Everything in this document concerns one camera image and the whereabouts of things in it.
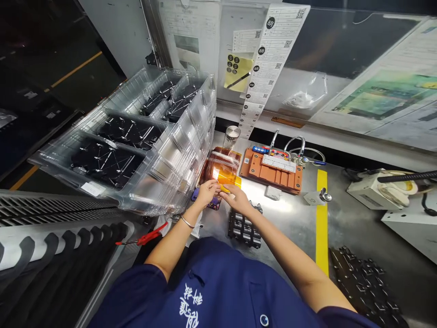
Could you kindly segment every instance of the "qr code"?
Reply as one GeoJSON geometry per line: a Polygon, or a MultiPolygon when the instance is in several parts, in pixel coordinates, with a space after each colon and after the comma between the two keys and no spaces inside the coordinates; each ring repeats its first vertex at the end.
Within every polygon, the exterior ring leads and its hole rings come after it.
{"type": "Polygon", "coordinates": [[[296,18],[304,18],[305,9],[299,9],[296,18]]]}

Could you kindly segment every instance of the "clear plastic tray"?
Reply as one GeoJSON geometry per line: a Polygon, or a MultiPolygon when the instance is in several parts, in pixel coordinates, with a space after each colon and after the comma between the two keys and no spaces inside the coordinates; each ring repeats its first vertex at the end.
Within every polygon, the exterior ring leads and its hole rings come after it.
{"type": "Polygon", "coordinates": [[[123,210],[149,216],[183,212],[213,140],[213,81],[207,73],[143,68],[29,161],[73,188],[117,200],[123,210]],[[150,76],[156,78],[146,82],[150,76]],[[169,97],[143,116],[143,106],[169,81],[169,97]],[[155,115],[193,81],[199,90],[176,123],[155,115]]]}

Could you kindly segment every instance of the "shirt sleeve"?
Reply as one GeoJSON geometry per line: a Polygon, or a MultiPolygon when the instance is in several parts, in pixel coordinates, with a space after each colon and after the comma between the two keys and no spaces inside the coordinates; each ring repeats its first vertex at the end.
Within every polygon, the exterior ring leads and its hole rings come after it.
{"type": "Polygon", "coordinates": [[[324,307],[317,315],[328,328],[379,328],[364,316],[342,307],[324,307]]]}
{"type": "Polygon", "coordinates": [[[164,274],[152,264],[122,273],[103,299],[88,328],[117,327],[144,313],[167,286],[164,274]]]}

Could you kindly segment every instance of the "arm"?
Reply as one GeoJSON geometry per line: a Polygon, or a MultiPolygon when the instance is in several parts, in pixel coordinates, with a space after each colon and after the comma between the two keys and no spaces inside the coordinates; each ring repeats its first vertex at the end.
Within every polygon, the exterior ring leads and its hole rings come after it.
{"type": "Polygon", "coordinates": [[[233,193],[235,198],[232,199],[224,192],[221,192],[220,196],[257,227],[275,259],[305,302],[315,312],[327,306],[337,306],[356,312],[346,297],[317,264],[276,228],[273,223],[254,209],[241,189],[229,184],[226,184],[225,188],[233,193]]]}
{"type": "MultiPolygon", "coordinates": [[[[182,215],[183,218],[191,225],[196,224],[200,212],[208,205],[220,191],[220,185],[216,180],[209,180],[200,186],[199,195],[188,210],[182,215]]],[[[185,243],[190,236],[192,228],[189,227],[182,219],[162,238],[156,245],[144,264],[153,264],[162,271],[165,279],[169,280],[176,263],[181,257],[185,243]]]]}

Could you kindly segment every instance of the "hand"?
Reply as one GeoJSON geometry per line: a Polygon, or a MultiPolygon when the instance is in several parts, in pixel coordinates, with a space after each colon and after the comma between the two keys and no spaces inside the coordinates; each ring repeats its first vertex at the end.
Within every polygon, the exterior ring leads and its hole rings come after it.
{"type": "Polygon", "coordinates": [[[211,203],[214,196],[218,196],[220,192],[220,185],[217,180],[208,180],[204,184],[200,185],[199,194],[197,196],[195,204],[199,204],[202,208],[211,203]]]}
{"type": "Polygon", "coordinates": [[[249,203],[244,191],[232,184],[224,184],[223,187],[234,194],[235,198],[232,199],[231,196],[224,192],[220,192],[220,197],[222,197],[234,210],[250,219],[250,216],[257,210],[249,203]]]}

